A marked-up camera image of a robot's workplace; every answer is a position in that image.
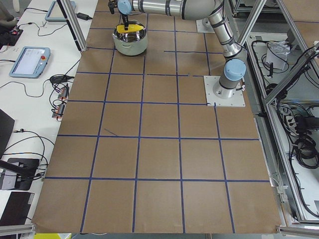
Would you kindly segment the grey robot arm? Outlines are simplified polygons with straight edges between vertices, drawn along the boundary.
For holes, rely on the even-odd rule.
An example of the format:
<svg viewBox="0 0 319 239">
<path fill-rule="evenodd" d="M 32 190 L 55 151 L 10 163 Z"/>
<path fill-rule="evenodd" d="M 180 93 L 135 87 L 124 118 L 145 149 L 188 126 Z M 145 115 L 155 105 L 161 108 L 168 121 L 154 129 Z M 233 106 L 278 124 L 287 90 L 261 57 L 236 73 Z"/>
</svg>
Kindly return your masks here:
<svg viewBox="0 0 319 239">
<path fill-rule="evenodd" d="M 224 13 L 223 0 L 110 0 L 108 8 L 111 14 L 118 9 L 122 15 L 124 29 L 129 29 L 128 16 L 132 12 L 180 16 L 183 20 L 196 22 L 200 33 L 214 33 L 223 48 L 226 63 L 223 73 L 212 87 L 213 93 L 220 99 L 235 96 L 237 85 L 246 73 L 244 47 L 237 43 Z"/>
</svg>

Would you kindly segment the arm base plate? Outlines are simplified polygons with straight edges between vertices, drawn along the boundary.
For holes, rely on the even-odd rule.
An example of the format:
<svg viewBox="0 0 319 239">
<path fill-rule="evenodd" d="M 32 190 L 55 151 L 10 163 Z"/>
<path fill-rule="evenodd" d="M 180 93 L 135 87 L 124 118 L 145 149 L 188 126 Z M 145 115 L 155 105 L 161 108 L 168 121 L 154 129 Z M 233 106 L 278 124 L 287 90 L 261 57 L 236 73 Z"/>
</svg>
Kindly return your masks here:
<svg viewBox="0 0 319 239">
<path fill-rule="evenodd" d="M 208 18 L 204 18 L 196 21 L 197 32 L 199 33 L 215 33 Z"/>
<path fill-rule="evenodd" d="M 225 89 L 220 85 L 220 76 L 204 76 L 206 104 L 210 107 L 237 107 L 246 106 L 242 90 L 238 83 L 234 89 Z"/>
</svg>

